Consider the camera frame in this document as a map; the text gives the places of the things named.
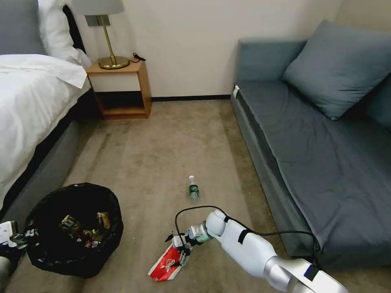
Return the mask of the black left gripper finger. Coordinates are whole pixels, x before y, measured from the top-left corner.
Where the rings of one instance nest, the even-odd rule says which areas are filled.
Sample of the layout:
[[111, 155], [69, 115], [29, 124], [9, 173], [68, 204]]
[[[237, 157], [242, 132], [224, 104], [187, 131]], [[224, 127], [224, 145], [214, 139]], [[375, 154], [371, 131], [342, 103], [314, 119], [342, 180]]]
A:
[[12, 236], [12, 243], [16, 245], [16, 248], [26, 248], [31, 240], [30, 232], [26, 232], [24, 234], [16, 234]]

